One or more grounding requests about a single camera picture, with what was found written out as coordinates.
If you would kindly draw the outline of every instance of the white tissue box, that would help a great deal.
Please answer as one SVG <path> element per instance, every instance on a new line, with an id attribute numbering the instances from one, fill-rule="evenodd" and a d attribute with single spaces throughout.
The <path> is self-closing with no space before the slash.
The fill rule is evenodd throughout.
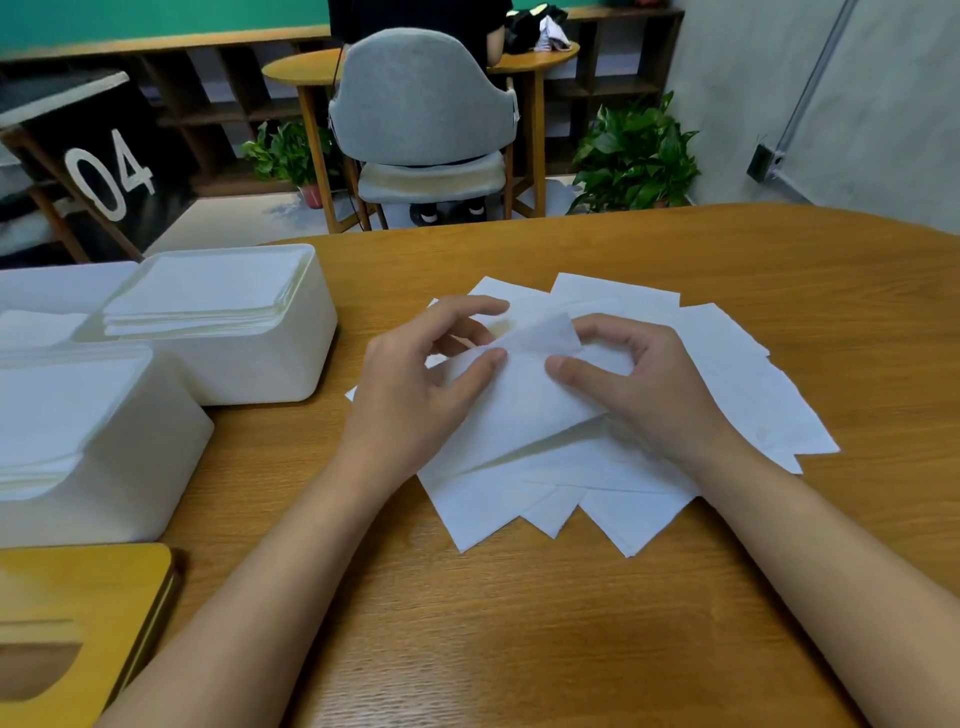
<path id="1" fill-rule="evenodd" d="M 148 347 L 25 353 L 0 359 L 0 370 L 118 359 L 134 360 L 134 376 L 88 431 L 63 479 L 19 491 L 0 486 L 0 548 L 153 541 L 170 521 L 213 422 L 156 353 Z M 39 398 L 39 406 L 47 404 Z M 49 406 L 70 418 L 69 402 Z M 15 441 L 16 433 L 6 437 Z"/>
<path id="2" fill-rule="evenodd" d="M 305 400 L 320 380 L 337 327 L 337 313 L 313 246 L 283 247 L 301 249 L 305 264 L 298 269 L 289 303 L 268 328 L 253 326 L 250 332 L 233 328 L 209 333 L 166 332 L 118 338 L 105 334 L 105 304 L 77 330 L 73 340 L 78 343 L 135 342 L 169 354 L 179 364 L 187 390 L 202 405 Z M 136 274 L 126 280 L 112 298 L 130 290 L 165 256 L 270 255 L 277 248 L 154 255 L 140 264 Z"/>

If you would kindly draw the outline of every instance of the wooden shelf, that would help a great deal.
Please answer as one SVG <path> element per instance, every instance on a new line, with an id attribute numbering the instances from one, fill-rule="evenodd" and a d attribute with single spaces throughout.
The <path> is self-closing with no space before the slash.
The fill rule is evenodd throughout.
<path id="1" fill-rule="evenodd" d="M 271 192 L 296 192 L 289 182 L 259 180 L 253 165 L 237 159 L 213 176 L 195 175 L 190 183 L 201 197 L 229 197 L 231 195 L 264 195 Z"/>
<path id="2" fill-rule="evenodd" d="M 636 73 L 620 76 L 597 76 L 597 61 L 602 36 L 617 18 L 642 18 L 642 50 Z M 596 118 L 601 104 L 616 107 L 632 98 L 656 103 L 665 91 L 667 74 L 684 10 L 678 8 L 637 8 L 594 6 L 572 8 L 568 25 L 577 26 L 580 53 L 576 60 L 576 76 L 572 79 L 548 80 L 544 94 L 549 100 L 565 100 L 570 105 L 570 135 L 546 140 L 548 174 L 570 171 L 577 143 Z M 281 28 L 270 31 L 200 34 L 166 38 L 143 38 L 133 41 L 82 44 L 61 48 L 56 53 L 40 51 L 39 58 L 56 56 L 55 60 L 2 62 L 4 76 L 44 75 L 65 65 L 64 57 L 97 53 L 90 63 L 115 65 L 128 69 L 141 86 L 154 86 L 162 103 L 156 107 L 157 124 L 175 129 L 185 141 L 200 172 L 192 179 L 201 196 L 262 194 L 291 191 L 284 182 L 262 182 L 253 174 L 252 166 L 235 157 L 230 141 L 240 130 L 222 125 L 248 127 L 248 138 L 256 127 L 272 119 L 299 119 L 297 98 L 274 99 L 266 86 L 260 61 L 249 43 L 285 39 L 301 53 L 337 45 L 329 37 L 326 26 Z M 187 48 L 207 47 L 219 57 L 235 101 L 210 103 Z M 324 115 L 325 96 L 318 94 L 318 114 Z M 522 144 L 518 165 L 525 163 Z"/>
<path id="3" fill-rule="evenodd" d="M 297 99 L 272 99 L 249 114 L 235 101 L 210 104 L 209 108 L 176 118 L 169 110 L 161 108 L 156 122 L 161 127 L 204 127 L 209 124 L 225 124 L 234 121 L 269 121 L 271 119 L 300 118 L 300 101 Z"/>
<path id="4" fill-rule="evenodd" d="M 300 99 L 271 99 L 268 103 L 251 111 L 248 118 L 251 121 L 269 121 L 270 119 L 298 119 L 302 116 Z"/>
<path id="5" fill-rule="evenodd" d="M 597 76 L 593 91 L 579 79 L 558 79 L 543 82 L 543 93 L 548 99 L 589 99 L 609 96 L 646 96 L 660 94 L 660 89 L 645 79 L 629 76 Z"/>
<path id="6" fill-rule="evenodd" d="M 193 111 L 180 118 L 169 110 L 157 119 L 161 127 L 204 127 L 209 124 L 225 124 L 231 121 L 247 121 L 247 115 L 235 101 L 222 101 Z"/>

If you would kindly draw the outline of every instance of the shoe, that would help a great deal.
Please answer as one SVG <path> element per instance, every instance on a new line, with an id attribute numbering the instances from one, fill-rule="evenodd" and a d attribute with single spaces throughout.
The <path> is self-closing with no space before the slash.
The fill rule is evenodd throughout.
<path id="1" fill-rule="evenodd" d="M 420 205 L 410 205 L 410 221 L 418 228 L 432 228 L 440 225 L 440 215 L 434 215 L 433 220 L 424 220 Z"/>
<path id="2" fill-rule="evenodd" d="M 453 210 L 451 217 L 458 223 L 485 223 L 487 222 L 487 206 L 484 205 L 480 212 L 473 212 L 469 208 L 469 203 L 460 203 Z"/>

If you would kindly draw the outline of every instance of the stack of napkins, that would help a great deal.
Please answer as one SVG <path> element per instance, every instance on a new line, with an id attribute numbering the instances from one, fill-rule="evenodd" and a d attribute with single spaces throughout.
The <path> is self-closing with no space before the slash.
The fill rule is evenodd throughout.
<path id="1" fill-rule="evenodd" d="M 672 326 L 724 414 L 788 471 L 801 472 L 796 454 L 839 450 L 793 382 L 767 359 L 769 352 L 712 303 L 681 307 L 679 293 L 564 273 L 550 293 L 489 278 L 471 293 L 511 302 L 505 314 L 476 317 L 502 336 L 493 346 L 509 356 L 419 473 L 461 551 L 517 517 L 556 538 L 579 505 L 624 555 L 633 556 L 697 496 L 679 469 L 596 402 L 547 376 L 543 363 L 550 354 L 583 358 L 622 375 L 632 370 L 626 352 L 581 345 L 571 319 L 587 313 Z M 483 349 L 436 366 L 452 380 Z"/>
<path id="2" fill-rule="evenodd" d="M 301 266 L 297 246 L 160 255 L 103 311 L 107 336 L 188 336 L 268 328 L 283 315 Z"/>
<path id="3" fill-rule="evenodd" d="M 45 349 L 67 341 L 85 313 L 0 311 L 0 352 Z"/>
<path id="4" fill-rule="evenodd" d="M 131 356 L 0 367 L 0 499 L 67 477 L 144 366 Z"/>

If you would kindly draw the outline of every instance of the round wooden table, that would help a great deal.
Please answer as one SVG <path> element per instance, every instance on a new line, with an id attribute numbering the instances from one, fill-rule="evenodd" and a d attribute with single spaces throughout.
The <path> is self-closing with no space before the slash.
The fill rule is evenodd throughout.
<path id="1" fill-rule="evenodd" d="M 543 217 L 546 214 L 546 111 L 543 102 L 543 74 L 547 69 L 575 58 L 578 53 L 580 46 L 571 43 L 568 51 L 531 51 L 515 56 L 504 54 L 500 63 L 487 69 L 488 73 L 523 77 L 525 104 L 521 115 L 527 147 L 527 176 L 514 187 L 514 196 L 533 186 L 534 205 L 529 207 L 515 200 L 514 209 L 525 217 Z"/>
<path id="2" fill-rule="evenodd" d="M 514 196 L 519 195 L 528 187 L 534 188 L 534 204 L 532 207 L 524 203 L 514 202 L 514 209 L 527 217 L 543 217 L 546 214 L 546 122 L 543 102 L 543 74 L 548 69 L 561 63 L 566 63 L 580 52 L 580 46 L 572 43 L 568 51 L 530 52 L 517 55 L 504 54 L 496 66 L 487 69 L 491 74 L 509 74 L 522 76 L 523 97 L 526 100 L 521 112 L 523 117 L 524 138 L 528 150 L 527 176 L 514 187 Z M 334 73 L 339 74 L 343 69 L 340 58 L 340 49 L 314 51 L 289 56 L 279 61 L 268 63 L 263 67 L 263 75 L 280 84 L 297 87 L 300 97 L 300 108 L 303 112 L 303 123 L 306 126 L 307 138 L 310 142 L 310 151 L 314 166 L 317 168 L 317 180 L 321 197 L 324 200 L 324 214 L 328 229 L 331 232 L 341 232 L 353 226 L 357 218 L 351 215 L 343 221 L 338 221 L 334 213 L 333 197 L 330 193 L 330 184 L 326 175 L 324 155 L 320 149 L 320 135 L 317 131 L 317 100 L 313 89 L 317 86 L 332 88 Z M 355 188 L 356 172 L 352 162 L 347 163 L 348 181 Z M 358 210 L 361 222 L 370 229 L 367 211 L 363 206 Z"/>
<path id="3" fill-rule="evenodd" d="M 842 451 L 804 479 L 960 593 L 960 242 L 842 210 L 714 205 L 312 238 L 340 315 L 317 393 L 210 410 L 162 541 L 185 564 L 168 634 L 339 442 L 370 339 L 483 276 L 558 272 L 715 302 L 770 350 Z M 581 512 L 457 552 L 416 479 L 360 545 L 290 725 L 860 726 L 730 530 L 696 499 L 625 559 Z"/>

